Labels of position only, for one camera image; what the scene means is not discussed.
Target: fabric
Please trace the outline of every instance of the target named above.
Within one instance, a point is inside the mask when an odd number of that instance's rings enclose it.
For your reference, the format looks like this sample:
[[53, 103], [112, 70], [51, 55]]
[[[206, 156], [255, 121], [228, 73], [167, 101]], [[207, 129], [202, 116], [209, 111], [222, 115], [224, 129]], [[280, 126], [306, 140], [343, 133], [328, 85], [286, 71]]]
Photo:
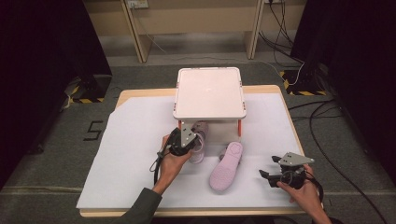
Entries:
[[163, 197], [151, 189], [144, 188], [134, 205], [113, 224], [147, 224], [150, 223]]

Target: hand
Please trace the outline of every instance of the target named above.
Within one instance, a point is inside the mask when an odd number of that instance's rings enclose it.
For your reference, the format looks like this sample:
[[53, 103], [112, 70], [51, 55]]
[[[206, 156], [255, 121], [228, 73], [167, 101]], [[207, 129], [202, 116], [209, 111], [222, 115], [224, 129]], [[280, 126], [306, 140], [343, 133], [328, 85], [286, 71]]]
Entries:
[[[314, 174], [309, 165], [305, 164], [304, 168], [311, 175]], [[290, 202], [297, 202], [314, 219], [315, 223], [331, 223], [321, 206], [317, 187], [314, 183], [306, 179], [300, 189], [294, 189], [281, 181], [278, 181], [276, 184], [290, 195]]]
[[[165, 145], [168, 137], [169, 135], [163, 137], [163, 146]], [[192, 150], [189, 150], [186, 155], [175, 156], [169, 153], [169, 149], [166, 149], [164, 155], [166, 156], [163, 157], [163, 161], [161, 162], [160, 178], [152, 189], [161, 195], [171, 185], [184, 163], [191, 157]]]

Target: power outlet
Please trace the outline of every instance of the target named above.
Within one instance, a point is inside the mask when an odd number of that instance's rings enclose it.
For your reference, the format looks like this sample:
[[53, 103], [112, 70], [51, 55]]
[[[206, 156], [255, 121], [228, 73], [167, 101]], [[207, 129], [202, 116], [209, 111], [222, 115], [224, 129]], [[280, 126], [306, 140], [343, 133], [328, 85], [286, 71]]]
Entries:
[[[285, 2], [285, 0], [273, 0], [273, 4], [281, 4], [281, 3], [284, 3]], [[264, 4], [270, 4], [270, 1], [269, 0], [264, 0]]]
[[128, 0], [128, 8], [149, 8], [148, 0]]

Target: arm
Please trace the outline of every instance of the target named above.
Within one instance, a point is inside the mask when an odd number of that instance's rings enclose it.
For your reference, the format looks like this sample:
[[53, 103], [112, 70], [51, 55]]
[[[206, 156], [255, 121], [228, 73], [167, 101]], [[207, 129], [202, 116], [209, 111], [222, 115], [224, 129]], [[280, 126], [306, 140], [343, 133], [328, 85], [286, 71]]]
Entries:
[[[310, 166], [304, 165], [304, 168], [308, 173], [313, 174], [313, 170]], [[294, 189], [280, 181], [276, 184], [290, 195], [290, 202], [297, 202], [297, 204], [299, 204], [300, 207], [312, 217], [315, 223], [331, 223], [329, 217], [321, 206], [317, 187], [311, 181], [305, 180], [304, 185], [300, 189]]]
[[[168, 136], [163, 138], [163, 145]], [[146, 224], [150, 223], [158, 205], [163, 198], [162, 195], [172, 184], [181, 170], [183, 164], [191, 157], [190, 150], [184, 156], [177, 157], [167, 154], [161, 163], [160, 178], [152, 189], [143, 189], [134, 205], [122, 217], [116, 219], [113, 224]]]

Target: pink slipper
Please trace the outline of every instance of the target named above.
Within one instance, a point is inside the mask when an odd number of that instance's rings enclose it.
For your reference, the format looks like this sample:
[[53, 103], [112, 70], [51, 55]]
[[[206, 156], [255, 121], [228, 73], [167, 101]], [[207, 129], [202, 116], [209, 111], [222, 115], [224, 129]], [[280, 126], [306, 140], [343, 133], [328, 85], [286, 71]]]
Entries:
[[198, 135], [198, 138], [195, 140], [195, 147], [192, 149], [192, 156], [189, 161], [196, 164], [200, 163], [204, 159], [205, 139], [209, 128], [206, 122], [200, 120], [192, 125], [191, 130]]
[[243, 151], [242, 144], [238, 142], [231, 142], [227, 146], [223, 159], [210, 176], [209, 184], [212, 189], [222, 191], [231, 186]]

